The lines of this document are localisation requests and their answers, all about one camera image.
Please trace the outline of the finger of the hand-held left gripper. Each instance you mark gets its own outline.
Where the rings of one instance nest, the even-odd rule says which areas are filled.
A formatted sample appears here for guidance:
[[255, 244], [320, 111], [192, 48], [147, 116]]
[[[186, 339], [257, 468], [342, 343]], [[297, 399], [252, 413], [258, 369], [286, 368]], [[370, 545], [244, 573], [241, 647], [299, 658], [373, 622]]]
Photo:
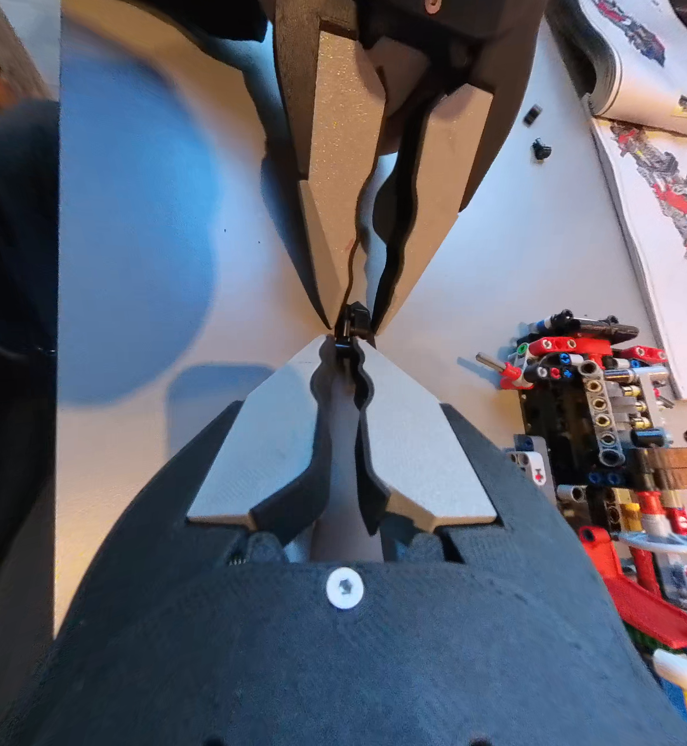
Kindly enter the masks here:
[[360, 193], [374, 170], [386, 90], [362, 45], [320, 32], [308, 176], [299, 197], [322, 312], [333, 328], [351, 283]]
[[395, 168], [395, 226], [372, 311], [375, 333], [392, 322], [456, 222], [492, 99], [465, 84], [409, 133]]

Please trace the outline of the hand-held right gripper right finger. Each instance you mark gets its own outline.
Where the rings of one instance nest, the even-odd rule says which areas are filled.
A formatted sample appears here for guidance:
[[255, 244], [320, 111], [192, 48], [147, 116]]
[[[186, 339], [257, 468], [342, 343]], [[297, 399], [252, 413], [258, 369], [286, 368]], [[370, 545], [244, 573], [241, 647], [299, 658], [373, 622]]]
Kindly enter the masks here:
[[417, 531], [489, 525], [497, 511], [440, 401], [371, 344], [353, 344], [355, 461], [369, 534], [387, 516]]

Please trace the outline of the person's black clothing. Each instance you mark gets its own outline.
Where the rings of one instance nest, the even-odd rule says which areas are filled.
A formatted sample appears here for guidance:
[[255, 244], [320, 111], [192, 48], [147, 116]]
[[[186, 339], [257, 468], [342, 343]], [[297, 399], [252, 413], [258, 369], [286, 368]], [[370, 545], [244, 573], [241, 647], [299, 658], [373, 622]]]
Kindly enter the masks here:
[[59, 103], [0, 111], [0, 563], [52, 473]]

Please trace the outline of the black toy assembly red pin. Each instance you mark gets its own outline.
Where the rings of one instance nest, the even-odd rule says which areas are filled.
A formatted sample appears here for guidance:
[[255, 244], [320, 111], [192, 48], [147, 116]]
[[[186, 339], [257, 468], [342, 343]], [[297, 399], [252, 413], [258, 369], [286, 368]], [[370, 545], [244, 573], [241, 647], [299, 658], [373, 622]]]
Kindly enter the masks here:
[[375, 349], [376, 337], [367, 307], [360, 302], [345, 305], [334, 327], [334, 338], [338, 359], [354, 355], [357, 340], [364, 340]]

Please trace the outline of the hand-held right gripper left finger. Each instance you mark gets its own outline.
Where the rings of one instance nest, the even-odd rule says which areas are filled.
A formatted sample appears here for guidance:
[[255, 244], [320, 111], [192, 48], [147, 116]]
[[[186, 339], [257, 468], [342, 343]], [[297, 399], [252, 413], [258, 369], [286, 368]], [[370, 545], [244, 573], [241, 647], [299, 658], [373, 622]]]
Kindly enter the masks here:
[[331, 388], [336, 342], [321, 335], [241, 403], [187, 518], [270, 533], [283, 546], [330, 499]]

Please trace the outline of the toy instruction booklet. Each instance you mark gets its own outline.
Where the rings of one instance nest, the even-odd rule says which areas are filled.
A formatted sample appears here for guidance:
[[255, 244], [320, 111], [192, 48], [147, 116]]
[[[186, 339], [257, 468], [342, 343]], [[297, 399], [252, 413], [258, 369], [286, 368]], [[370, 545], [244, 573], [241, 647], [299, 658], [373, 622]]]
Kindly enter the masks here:
[[687, 400], [687, 25], [675, 2], [553, 2], [594, 67], [583, 97], [677, 396]]

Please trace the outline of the light grey desk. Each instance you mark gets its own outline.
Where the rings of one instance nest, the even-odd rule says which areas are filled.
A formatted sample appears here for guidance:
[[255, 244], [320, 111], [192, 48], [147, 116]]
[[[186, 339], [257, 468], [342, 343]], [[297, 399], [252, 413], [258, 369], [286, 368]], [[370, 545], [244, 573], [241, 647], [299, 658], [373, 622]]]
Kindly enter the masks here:
[[[325, 332], [273, 36], [212, 58], [123, 2], [62, 2], [55, 631], [112, 525], [227, 404]], [[569, 308], [654, 336], [581, 103], [541, 28], [525, 107], [390, 326], [389, 359], [500, 446], [479, 351]], [[536, 139], [552, 147], [537, 163]]]

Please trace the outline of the toy brick vehicle model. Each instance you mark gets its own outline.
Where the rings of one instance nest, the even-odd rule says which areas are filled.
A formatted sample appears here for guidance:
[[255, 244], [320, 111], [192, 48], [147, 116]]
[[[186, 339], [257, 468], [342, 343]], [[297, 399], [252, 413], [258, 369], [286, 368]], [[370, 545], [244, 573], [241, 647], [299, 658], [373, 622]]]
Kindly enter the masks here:
[[578, 535], [687, 723], [687, 446], [667, 429], [665, 350], [637, 337], [614, 315], [563, 310], [531, 324], [506, 359], [476, 360], [518, 395], [524, 433], [509, 458]]

